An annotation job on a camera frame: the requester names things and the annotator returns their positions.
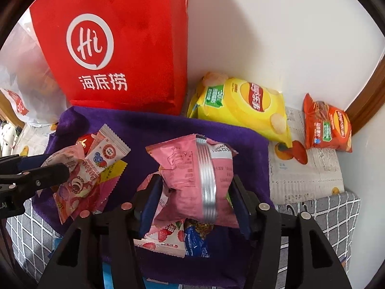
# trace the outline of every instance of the hi logo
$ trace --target hi logo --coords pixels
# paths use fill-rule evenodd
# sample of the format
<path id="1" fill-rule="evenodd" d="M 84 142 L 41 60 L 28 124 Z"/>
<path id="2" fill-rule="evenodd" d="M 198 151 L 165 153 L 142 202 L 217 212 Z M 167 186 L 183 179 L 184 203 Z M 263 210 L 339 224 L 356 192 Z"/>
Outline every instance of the hi logo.
<path id="1" fill-rule="evenodd" d="M 67 29 L 67 48 L 82 67 L 99 70 L 107 66 L 114 52 L 114 38 L 107 23 L 95 14 L 81 14 Z"/>

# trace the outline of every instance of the snack wrapper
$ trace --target snack wrapper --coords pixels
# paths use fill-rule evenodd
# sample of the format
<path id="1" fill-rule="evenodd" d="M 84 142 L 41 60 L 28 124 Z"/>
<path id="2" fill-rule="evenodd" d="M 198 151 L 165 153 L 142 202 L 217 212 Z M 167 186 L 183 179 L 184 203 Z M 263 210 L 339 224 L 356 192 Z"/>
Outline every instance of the snack wrapper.
<path id="1" fill-rule="evenodd" d="M 101 172 L 130 152 L 130 148 L 107 125 L 103 125 L 99 133 L 98 144 L 90 149 L 84 161 L 76 165 L 68 182 L 61 184 L 53 194 L 61 223 L 76 210 L 97 181 L 100 182 Z"/>
<path id="2" fill-rule="evenodd" d="M 107 200 L 112 190 L 114 190 L 126 166 L 126 162 L 119 160 L 104 170 L 100 174 L 100 180 L 98 179 L 96 181 L 88 196 L 79 202 L 78 207 L 71 214 L 71 217 L 75 219 L 80 214 L 80 212 L 84 210 L 89 210 L 92 213 L 97 210 L 103 211 L 100 210 L 100 206 Z"/>
<path id="3" fill-rule="evenodd" d="M 145 248 L 157 253 L 184 257 L 186 246 L 182 222 L 170 223 L 156 233 L 147 233 L 142 240 L 134 239 L 137 247 Z"/>
<path id="4" fill-rule="evenodd" d="M 205 162 L 201 160 L 203 146 L 207 149 Z M 146 149 L 160 164 L 159 173 L 166 186 L 173 189 L 165 207 L 154 218 L 157 227 L 186 218 L 238 227 L 234 211 L 226 200 L 233 178 L 232 156 L 237 154 L 236 151 L 224 143 L 196 134 Z M 211 182 L 207 182 L 205 175 L 211 175 Z"/>
<path id="5" fill-rule="evenodd" d="M 41 167 L 54 165 L 58 163 L 63 163 L 66 165 L 70 171 L 70 173 L 75 169 L 79 162 L 85 160 L 84 151 L 81 144 L 70 145 L 69 147 L 65 147 L 60 151 L 57 151 L 53 155 L 51 155 L 48 159 L 44 161 Z M 38 190 L 37 195 L 40 197 L 43 190 Z"/>
<path id="6" fill-rule="evenodd" d="M 291 147 L 282 94 L 245 80 L 207 73 L 191 99 L 187 116 L 250 128 Z"/>
<path id="7" fill-rule="evenodd" d="M 76 144 L 81 143 L 83 146 L 84 153 L 87 154 L 95 140 L 95 137 L 96 136 L 94 134 L 86 134 L 84 136 L 79 137 L 76 141 Z"/>
<path id="8" fill-rule="evenodd" d="M 212 231 L 213 225 L 202 224 L 186 219 L 184 222 L 184 242 L 186 255 L 195 257 L 210 257 L 206 236 Z"/>
<path id="9" fill-rule="evenodd" d="M 303 100 L 305 148 L 331 148 L 352 152 L 352 125 L 347 114 L 309 94 Z"/>

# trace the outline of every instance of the gray checkered cloth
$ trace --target gray checkered cloth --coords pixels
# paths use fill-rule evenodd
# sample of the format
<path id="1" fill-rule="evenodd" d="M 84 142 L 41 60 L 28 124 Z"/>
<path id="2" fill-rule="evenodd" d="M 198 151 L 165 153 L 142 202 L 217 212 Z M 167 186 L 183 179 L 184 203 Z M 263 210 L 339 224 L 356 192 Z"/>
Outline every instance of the gray checkered cloth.
<path id="1" fill-rule="evenodd" d="M 276 206 L 281 213 L 297 215 L 301 211 L 311 213 L 336 251 L 338 258 L 349 270 L 350 244 L 359 214 L 360 199 L 351 192 L 309 200 L 306 202 Z M 6 228 L 12 237 L 13 252 L 20 266 L 37 281 L 49 261 L 58 235 L 34 212 L 31 201 L 24 204 L 23 215 L 7 220 Z M 282 237 L 280 266 L 276 288 L 284 288 L 288 259 L 288 239 Z M 183 286 L 196 289 L 195 286 Z"/>
<path id="2" fill-rule="evenodd" d="M 337 253 L 345 272 L 349 271 L 353 232 L 359 214 L 360 198 L 351 193 L 343 192 L 325 198 L 306 202 L 276 206 L 280 213 L 297 215 L 307 211 L 314 217 L 324 234 Z M 281 256 L 276 289 L 284 289 L 288 262 L 288 238 L 281 239 Z"/>

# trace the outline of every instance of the red paper bag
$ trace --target red paper bag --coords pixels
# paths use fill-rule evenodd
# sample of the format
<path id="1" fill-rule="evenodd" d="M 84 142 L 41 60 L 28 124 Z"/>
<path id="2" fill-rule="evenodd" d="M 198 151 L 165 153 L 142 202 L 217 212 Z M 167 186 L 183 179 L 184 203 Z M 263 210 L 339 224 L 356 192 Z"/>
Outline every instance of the red paper bag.
<path id="1" fill-rule="evenodd" d="M 73 105 L 179 114 L 187 0 L 36 0 L 32 23 Z"/>

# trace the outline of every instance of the strawberry graphic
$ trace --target strawberry graphic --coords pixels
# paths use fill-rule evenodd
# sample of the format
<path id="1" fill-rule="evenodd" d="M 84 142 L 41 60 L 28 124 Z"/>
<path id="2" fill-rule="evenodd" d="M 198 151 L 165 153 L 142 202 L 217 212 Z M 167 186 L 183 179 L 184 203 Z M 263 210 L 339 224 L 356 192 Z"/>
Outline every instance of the strawberry graphic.
<path id="1" fill-rule="evenodd" d="M 184 241 L 184 231 L 183 230 L 180 230 L 178 231 L 178 239 L 179 241 Z"/>
<path id="2" fill-rule="evenodd" d="M 149 249 L 149 250 L 155 250 L 156 249 L 156 245 L 153 242 L 147 242 L 142 247 Z"/>
<path id="3" fill-rule="evenodd" d="M 161 229 L 158 232 L 158 240 L 159 240 L 159 242 L 165 241 L 167 239 L 167 237 L 168 237 L 168 232 L 167 232 L 166 228 L 163 228 L 163 229 Z"/>

